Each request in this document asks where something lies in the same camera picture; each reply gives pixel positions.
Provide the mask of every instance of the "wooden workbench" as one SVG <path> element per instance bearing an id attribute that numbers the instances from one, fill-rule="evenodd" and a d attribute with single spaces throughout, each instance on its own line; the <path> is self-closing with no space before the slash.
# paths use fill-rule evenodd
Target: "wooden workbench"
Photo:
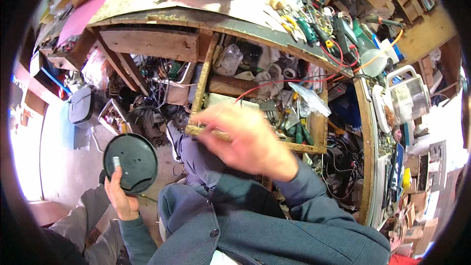
<path id="1" fill-rule="evenodd" d="M 227 15 L 202 10 L 172 7 L 142 11 L 114 16 L 104 21 L 93 23 L 89 25 L 88 28 L 99 34 L 101 29 L 106 28 L 133 27 L 133 29 L 148 29 L 154 27 L 154 25 L 155 27 L 159 27 L 159 25 L 174 25 L 197 28 L 200 32 L 211 31 L 226 33 L 228 35 L 252 40 L 270 47 L 277 48 L 280 51 L 289 53 L 292 56 L 296 56 L 307 62 L 322 67 L 327 71 L 327 73 L 336 73 L 339 70 L 337 64 L 330 60 L 318 46 L 311 47 L 307 44 L 303 44 L 302 42 L 296 43 L 287 33 L 271 30 L 265 26 L 235 19 Z M 100 41 L 102 48 L 106 51 L 106 54 L 109 56 L 108 59 L 112 59 L 112 62 L 114 63 L 113 67 L 122 76 L 122 72 L 126 72 L 126 69 L 122 70 L 122 68 L 129 65 L 129 62 L 123 62 L 122 57 L 118 57 L 122 53 L 117 53 L 115 56 L 115 52 L 108 48 L 107 44 L 100 36 L 98 37 L 98 40 Z M 209 59 L 212 58 L 211 48 L 215 46 L 215 35 L 212 37 L 210 43 L 205 43 L 204 45 L 209 46 L 208 54 L 204 57 L 206 60 L 205 65 L 203 66 L 203 72 L 206 72 L 207 76 L 207 73 L 210 69 L 210 65 L 207 63 Z M 202 56 L 198 58 L 198 61 L 203 61 Z M 353 76 L 350 69 L 343 70 L 341 73 L 347 77 Z M 204 84 L 198 85 L 199 90 L 197 91 L 197 95 L 195 97 L 195 103 L 198 103 L 198 99 L 202 98 L 204 87 L 205 82 Z M 373 123 L 376 123 L 376 121 L 373 120 L 371 98 L 367 97 L 368 93 L 366 92 L 364 80 L 356 79 L 355 89 L 360 107 L 364 138 L 365 178 L 360 209 L 360 223 L 365 224 L 370 208 L 370 195 L 372 194 L 371 190 L 373 187 L 372 176 L 374 174 L 374 164 L 376 161 L 376 157 L 374 155 L 374 144 L 375 141 L 377 141 L 378 133 L 374 132 Z M 321 98 L 327 100 L 327 90 L 325 86 Z M 190 125 L 187 131 L 191 133 L 197 133 L 200 131 L 200 128 Z M 315 145 L 311 147 L 310 152 L 325 153 L 327 149 L 327 118 L 320 117 L 310 121 L 310 131 L 311 133 L 314 133 L 313 138 L 315 140 Z M 288 144 L 288 147 L 293 151 L 303 151 L 303 148 L 300 148 L 300 146 L 301 145 L 297 144 Z"/>

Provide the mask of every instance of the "right hand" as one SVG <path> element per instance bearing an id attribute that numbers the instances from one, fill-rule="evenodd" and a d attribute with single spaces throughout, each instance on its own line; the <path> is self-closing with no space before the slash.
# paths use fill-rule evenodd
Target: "right hand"
<path id="1" fill-rule="evenodd" d="M 137 198 L 127 196 L 121 188 L 122 169 L 117 166 L 111 175 L 105 179 L 105 191 L 121 220 L 129 221 L 139 218 L 139 202 Z"/>
<path id="2" fill-rule="evenodd" d="M 192 122 L 207 124 L 198 139 L 229 167 L 284 182 L 298 172 L 296 158 L 277 140 L 260 111 L 218 104 L 197 113 Z M 218 138 L 212 132 L 217 128 L 229 132 L 232 142 Z"/>

